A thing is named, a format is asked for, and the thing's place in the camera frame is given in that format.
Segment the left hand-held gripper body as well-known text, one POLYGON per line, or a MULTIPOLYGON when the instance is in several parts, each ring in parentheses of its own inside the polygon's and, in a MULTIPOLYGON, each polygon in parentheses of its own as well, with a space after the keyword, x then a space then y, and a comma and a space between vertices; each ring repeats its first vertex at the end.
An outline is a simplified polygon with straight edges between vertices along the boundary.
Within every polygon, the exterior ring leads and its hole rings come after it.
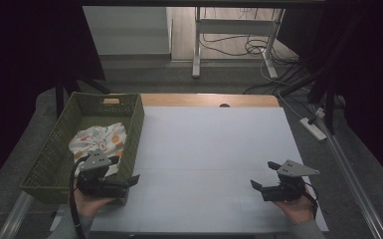
POLYGON ((89 154, 80 166, 77 188, 86 196, 123 198, 128 192, 128 184, 111 182, 106 173, 112 161, 97 149, 89 154))

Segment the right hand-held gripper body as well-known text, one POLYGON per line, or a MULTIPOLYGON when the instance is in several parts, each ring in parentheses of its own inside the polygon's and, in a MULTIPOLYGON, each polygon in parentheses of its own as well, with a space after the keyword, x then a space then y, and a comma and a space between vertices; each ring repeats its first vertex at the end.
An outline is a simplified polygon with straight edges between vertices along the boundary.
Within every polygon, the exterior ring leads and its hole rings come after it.
POLYGON ((317 175, 319 171, 298 162, 287 160, 275 170, 280 183, 277 186, 263 187, 265 201, 295 201, 305 192, 304 176, 317 175))

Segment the green woven plastic basket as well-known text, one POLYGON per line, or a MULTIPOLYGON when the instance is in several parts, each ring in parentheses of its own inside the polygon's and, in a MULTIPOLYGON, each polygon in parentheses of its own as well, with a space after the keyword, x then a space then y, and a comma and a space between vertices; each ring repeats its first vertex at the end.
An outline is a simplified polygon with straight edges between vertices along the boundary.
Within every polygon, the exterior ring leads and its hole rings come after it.
POLYGON ((143 121, 139 94, 72 94, 20 188, 43 203, 65 204, 75 164, 69 142, 80 130, 116 122, 125 126, 126 143, 118 173, 107 180, 125 182, 133 174, 143 121))

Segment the person's right hand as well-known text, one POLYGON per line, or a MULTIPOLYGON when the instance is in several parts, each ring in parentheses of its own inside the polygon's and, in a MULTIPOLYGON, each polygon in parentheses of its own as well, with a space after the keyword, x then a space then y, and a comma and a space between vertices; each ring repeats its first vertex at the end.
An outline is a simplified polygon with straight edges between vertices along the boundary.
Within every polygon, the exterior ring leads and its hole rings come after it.
POLYGON ((285 214, 292 225, 305 223, 314 219, 313 204, 305 196, 291 202, 274 201, 274 205, 285 214))

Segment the person's left hand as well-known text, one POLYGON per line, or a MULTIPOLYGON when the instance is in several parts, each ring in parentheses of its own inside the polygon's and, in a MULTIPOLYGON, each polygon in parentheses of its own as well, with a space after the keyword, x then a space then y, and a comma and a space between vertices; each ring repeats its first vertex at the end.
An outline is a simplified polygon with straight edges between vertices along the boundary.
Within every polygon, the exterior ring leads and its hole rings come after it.
POLYGON ((79 189, 75 188, 74 198, 78 214, 82 217, 94 218, 99 210, 114 201, 114 198, 85 196, 79 189))

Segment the white power strip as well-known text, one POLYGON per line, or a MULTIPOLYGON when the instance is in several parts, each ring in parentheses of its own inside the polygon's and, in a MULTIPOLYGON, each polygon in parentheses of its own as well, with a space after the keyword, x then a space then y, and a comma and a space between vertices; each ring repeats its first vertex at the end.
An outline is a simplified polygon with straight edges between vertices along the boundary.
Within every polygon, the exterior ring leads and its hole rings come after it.
POLYGON ((327 136, 314 124, 312 119, 303 118, 300 124, 318 141, 325 141, 327 136))

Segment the white table mat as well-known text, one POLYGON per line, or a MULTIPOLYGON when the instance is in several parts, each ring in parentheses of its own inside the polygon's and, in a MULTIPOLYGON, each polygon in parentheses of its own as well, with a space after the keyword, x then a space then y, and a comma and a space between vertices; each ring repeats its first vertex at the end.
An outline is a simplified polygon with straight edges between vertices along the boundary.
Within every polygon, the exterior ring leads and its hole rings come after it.
POLYGON ((251 183, 278 183, 271 161, 301 157, 281 108, 147 107, 123 206, 108 205, 94 232, 266 234, 287 219, 251 183))

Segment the dark curtain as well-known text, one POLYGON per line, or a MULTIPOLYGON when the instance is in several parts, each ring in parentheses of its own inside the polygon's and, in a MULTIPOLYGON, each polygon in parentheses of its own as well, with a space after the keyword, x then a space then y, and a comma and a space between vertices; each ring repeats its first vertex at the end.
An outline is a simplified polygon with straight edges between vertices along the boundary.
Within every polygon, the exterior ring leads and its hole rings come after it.
POLYGON ((342 96, 348 125, 383 166, 383 0, 287 9, 278 39, 318 74, 308 100, 342 96))
POLYGON ((82 0, 0 0, 0 168, 40 93, 103 78, 82 0))

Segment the aluminium rail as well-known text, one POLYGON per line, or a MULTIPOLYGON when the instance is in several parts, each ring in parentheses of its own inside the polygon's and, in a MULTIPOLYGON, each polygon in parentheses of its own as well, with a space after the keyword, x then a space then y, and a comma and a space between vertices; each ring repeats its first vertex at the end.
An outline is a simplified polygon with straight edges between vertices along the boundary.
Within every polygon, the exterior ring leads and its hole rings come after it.
POLYGON ((327 128, 324 119, 318 118, 316 124, 327 136, 327 143, 362 215, 375 239, 383 239, 383 221, 373 202, 356 176, 350 162, 337 138, 327 128))
POLYGON ((22 191, 0 230, 0 239, 14 239, 33 202, 33 197, 22 191))

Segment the white metal stand frame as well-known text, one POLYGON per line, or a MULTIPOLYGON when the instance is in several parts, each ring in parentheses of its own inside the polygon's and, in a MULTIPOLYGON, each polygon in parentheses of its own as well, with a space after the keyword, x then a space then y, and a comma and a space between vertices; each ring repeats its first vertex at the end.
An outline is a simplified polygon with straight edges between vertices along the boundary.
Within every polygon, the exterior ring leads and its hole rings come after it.
POLYGON ((279 76, 273 64, 271 52, 282 22, 284 9, 277 9, 272 20, 219 20, 202 19, 201 9, 196 8, 195 13, 195 45, 193 53, 192 77, 200 77, 200 37, 202 34, 229 34, 229 35, 256 35, 267 37, 266 48, 262 51, 264 64, 270 77, 277 79, 279 76))

